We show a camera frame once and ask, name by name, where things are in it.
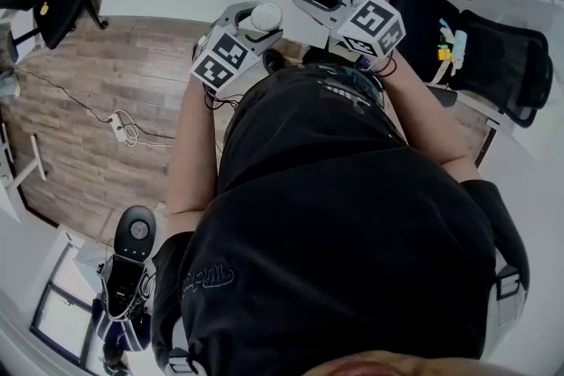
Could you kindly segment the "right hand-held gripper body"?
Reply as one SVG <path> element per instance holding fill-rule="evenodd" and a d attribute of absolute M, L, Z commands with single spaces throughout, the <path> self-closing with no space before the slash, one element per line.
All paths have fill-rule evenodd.
<path fill-rule="evenodd" d="M 384 0 L 352 0 L 342 25 L 329 30 L 348 50 L 373 58 L 390 55 L 405 37 L 400 13 Z"/>

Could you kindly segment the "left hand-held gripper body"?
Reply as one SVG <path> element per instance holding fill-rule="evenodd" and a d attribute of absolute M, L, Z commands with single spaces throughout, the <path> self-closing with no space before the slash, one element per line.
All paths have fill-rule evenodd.
<path fill-rule="evenodd" d="M 258 61 L 259 57 L 225 27 L 215 26 L 198 41 L 189 73 L 221 92 Z"/>

